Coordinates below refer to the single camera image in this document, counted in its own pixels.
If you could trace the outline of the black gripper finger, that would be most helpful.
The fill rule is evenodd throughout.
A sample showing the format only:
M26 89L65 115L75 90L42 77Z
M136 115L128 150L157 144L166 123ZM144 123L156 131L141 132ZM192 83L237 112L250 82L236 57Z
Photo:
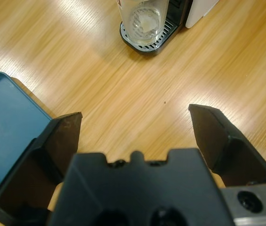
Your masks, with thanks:
M55 188L78 150L82 114L52 119L0 183L0 223L46 224Z
M221 110L190 104L196 143L208 168L225 186L266 183L266 161Z

